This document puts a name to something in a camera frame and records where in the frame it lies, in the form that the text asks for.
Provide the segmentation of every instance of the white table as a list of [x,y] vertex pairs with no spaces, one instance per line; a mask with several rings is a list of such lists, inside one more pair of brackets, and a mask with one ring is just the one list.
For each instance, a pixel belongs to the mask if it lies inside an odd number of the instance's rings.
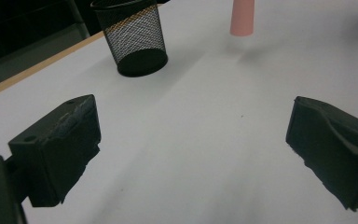
[[168,64],[117,73],[100,38],[0,92],[0,154],[60,103],[94,94],[101,152],[64,204],[31,224],[358,224],[285,143],[294,99],[358,118],[358,0],[256,0],[255,33],[229,35],[231,1],[172,0]]

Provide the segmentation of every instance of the black object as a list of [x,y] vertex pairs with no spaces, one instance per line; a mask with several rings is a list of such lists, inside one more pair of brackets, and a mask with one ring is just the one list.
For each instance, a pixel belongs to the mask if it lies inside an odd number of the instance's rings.
[[24,223],[27,196],[33,207],[62,203],[100,141],[92,95],[63,103],[11,140],[13,155],[5,162],[0,156],[0,223]]
[[297,97],[286,142],[344,205],[358,208],[358,119],[327,103]]
[[97,0],[91,8],[121,75],[149,75],[167,63],[156,0]]

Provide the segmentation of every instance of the cup rim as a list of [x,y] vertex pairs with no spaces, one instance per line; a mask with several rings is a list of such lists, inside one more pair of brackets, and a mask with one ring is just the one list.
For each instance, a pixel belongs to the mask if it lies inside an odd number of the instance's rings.
[[103,10],[110,10],[110,9],[113,9],[113,8],[120,8],[120,7],[127,7],[127,6],[130,6],[130,5],[133,5],[133,4],[136,4],[136,3],[139,3],[139,2],[143,2],[145,0],[132,0],[132,1],[129,1],[129,2],[125,2],[125,3],[122,3],[122,4],[118,4],[118,5],[112,5],[112,6],[109,6],[109,7],[100,7],[96,4],[102,2],[104,0],[95,0],[93,2],[91,2],[90,4],[90,7],[94,10],[99,10],[99,11],[103,11]]

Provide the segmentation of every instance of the table edge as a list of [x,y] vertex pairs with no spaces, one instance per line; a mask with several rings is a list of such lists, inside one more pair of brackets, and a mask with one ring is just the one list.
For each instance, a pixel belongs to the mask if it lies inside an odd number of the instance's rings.
[[66,57],[67,55],[77,51],[78,49],[81,49],[88,44],[94,42],[95,40],[103,37],[103,32],[99,32],[96,35],[92,35],[89,38],[82,40],[78,42],[77,44],[74,44],[72,47],[65,49],[54,56],[44,60],[41,63],[37,63],[36,65],[18,73],[17,75],[10,77],[2,82],[0,82],[0,92],[8,89],[9,87],[15,85],[16,83],[26,79],[27,77],[33,75],[34,73],[44,69],[45,67],[57,62],[58,60]]

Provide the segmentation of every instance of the mesh pencil cup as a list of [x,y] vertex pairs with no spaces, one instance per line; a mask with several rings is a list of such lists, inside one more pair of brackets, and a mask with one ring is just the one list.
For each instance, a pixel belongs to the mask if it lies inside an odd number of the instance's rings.
[[91,8],[121,75],[146,76],[167,63],[156,0],[97,0]]

